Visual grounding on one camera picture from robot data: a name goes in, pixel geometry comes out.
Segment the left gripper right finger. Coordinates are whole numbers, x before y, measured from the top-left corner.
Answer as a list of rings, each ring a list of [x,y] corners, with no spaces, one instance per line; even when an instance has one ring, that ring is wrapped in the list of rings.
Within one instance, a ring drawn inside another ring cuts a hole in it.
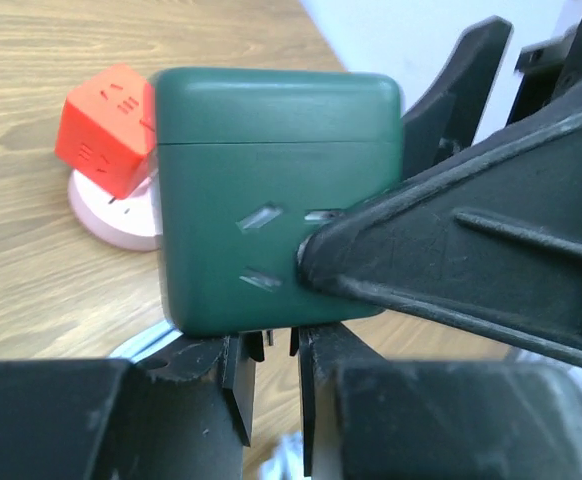
[[[582,479],[582,393],[555,367],[388,360],[341,324],[291,352],[315,479]]]

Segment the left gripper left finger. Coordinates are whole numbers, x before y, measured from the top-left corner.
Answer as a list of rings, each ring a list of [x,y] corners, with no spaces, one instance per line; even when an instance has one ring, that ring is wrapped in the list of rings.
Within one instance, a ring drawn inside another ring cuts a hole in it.
[[[261,349],[179,337],[136,363],[0,361],[0,479],[238,479]]]

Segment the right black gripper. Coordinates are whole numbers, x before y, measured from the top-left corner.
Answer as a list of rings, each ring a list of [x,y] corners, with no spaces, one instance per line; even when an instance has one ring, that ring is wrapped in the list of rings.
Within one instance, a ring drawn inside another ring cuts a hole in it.
[[[410,178],[472,145],[512,32],[498,16],[462,32],[438,77],[402,117],[402,176]],[[521,83],[507,122],[522,120],[582,80],[582,1],[567,1],[553,37],[523,48]]]

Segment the blue power strip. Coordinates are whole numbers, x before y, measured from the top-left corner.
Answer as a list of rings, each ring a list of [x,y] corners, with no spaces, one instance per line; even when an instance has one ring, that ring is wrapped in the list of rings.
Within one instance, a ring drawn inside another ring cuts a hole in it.
[[[252,446],[246,479],[301,479],[303,449],[297,365],[289,356],[290,332],[278,330],[257,367]]]

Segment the dark green charger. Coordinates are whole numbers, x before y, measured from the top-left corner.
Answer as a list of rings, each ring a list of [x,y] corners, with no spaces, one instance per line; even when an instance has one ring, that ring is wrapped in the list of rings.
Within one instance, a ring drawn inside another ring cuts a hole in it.
[[[191,337],[371,317],[297,275],[302,243],[401,176],[402,92],[372,73],[178,67],[154,88],[166,317]]]

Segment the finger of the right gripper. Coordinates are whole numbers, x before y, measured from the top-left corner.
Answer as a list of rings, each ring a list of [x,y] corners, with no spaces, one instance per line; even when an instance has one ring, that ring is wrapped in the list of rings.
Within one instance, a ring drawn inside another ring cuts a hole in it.
[[[301,279],[582,367],[582,98],[347,214]]]

